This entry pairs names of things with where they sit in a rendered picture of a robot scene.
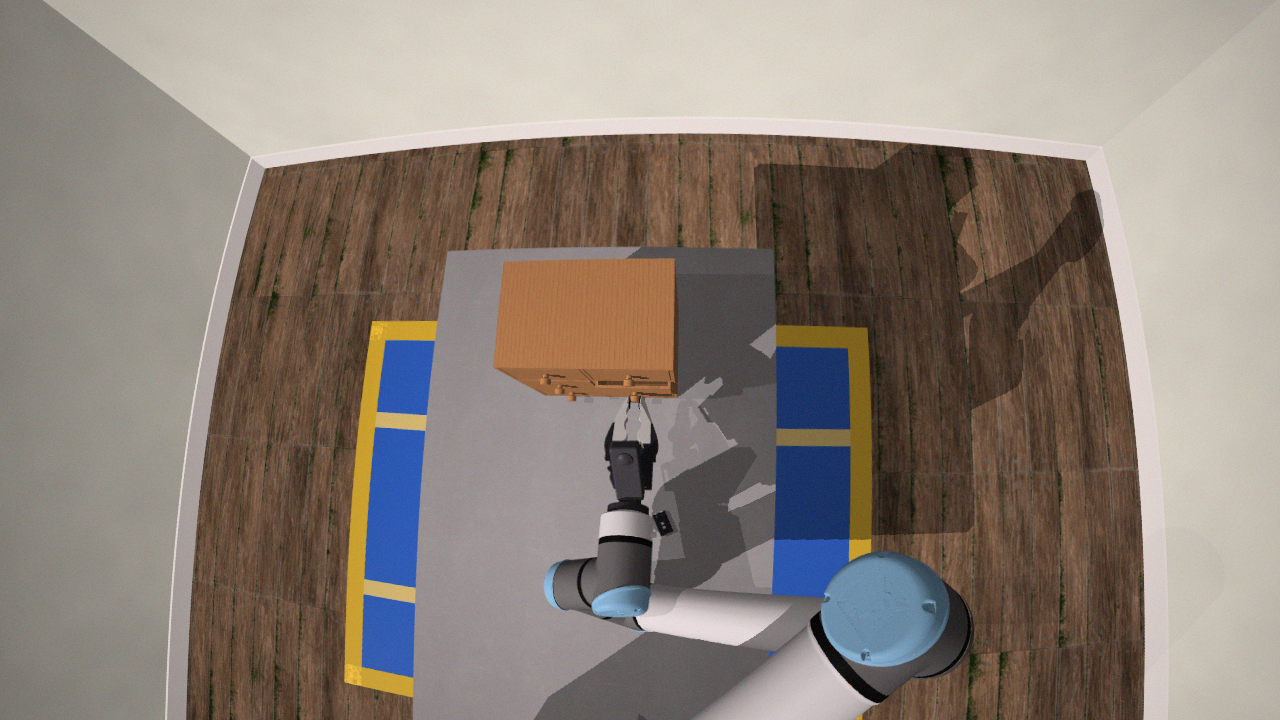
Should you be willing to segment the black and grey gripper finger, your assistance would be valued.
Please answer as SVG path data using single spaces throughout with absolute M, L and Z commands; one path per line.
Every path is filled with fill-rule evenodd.
M 608 433 L 605 436 L 605 443 L 604 443 L 605 461 L 609 461 L 609 456 L 611 456 L 611 454 L 609 454 L 611 441 L 628 439 L 627 430 L 626 430 L 626 423 L 628 421 L 627 413 L 628 413 L 630 404 L 631 404 L 630 402 L 630 396 L 631 395 L 628 395 L 628 397 L 625 400 L 625 404 L 620 407 L 620 413 L 614 418 L 614 421 L 612 423 L 611 429 L 608 430 Z
M 653 427 L 652 416 L 648 411 L 643 396 L 640 396 L 637 406 L 641 411 L 639 415 L 639 421 L 641 423 L 641 427 L 637 430 L 637 441 L 643 446 L 643 448 L 646 448 L 646 451 L 650 454 L 652 457 L 650 462 L 657 462 L 657 454 L 658 454 L 657 432 Z

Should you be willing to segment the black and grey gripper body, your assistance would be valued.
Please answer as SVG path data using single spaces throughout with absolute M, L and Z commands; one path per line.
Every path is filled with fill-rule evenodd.
M 652 461 L 650 454 L 646 451 L 646 448 L 641 447 L 643 446 L 640 445 L 644 489 L 652 489 L 653 462 L 650 462 Z M 608 466 L 607 469 L 608 471 L 611 471 L 611 483 L 614 488 L 612 468 Z M 609 503 L 607 507 L 607 512 L 614 510 L 634 510 L 649 515 L 649 509 L 641 503 L 641 500 L 620 500 L 620 502 Z

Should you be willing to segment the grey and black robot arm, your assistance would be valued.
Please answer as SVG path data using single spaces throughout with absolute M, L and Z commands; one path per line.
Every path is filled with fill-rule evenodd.
M 826 597 L 659 585 L 653 520 L 603 512 L 596 557 L 553 564 L 544 592 L 556 609 L 634 632 L 774 651 L 689 720 L 855 720 L 910 679 L 952 673 L 972 650 L 968 603 L 908 555 L 852 559 Z

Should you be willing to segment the brown wooden chest of drawers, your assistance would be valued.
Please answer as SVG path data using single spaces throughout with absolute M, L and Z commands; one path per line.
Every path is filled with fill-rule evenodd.
M 677 398 L 675 259 L 504 263 L 493 368 L 669 372 Z

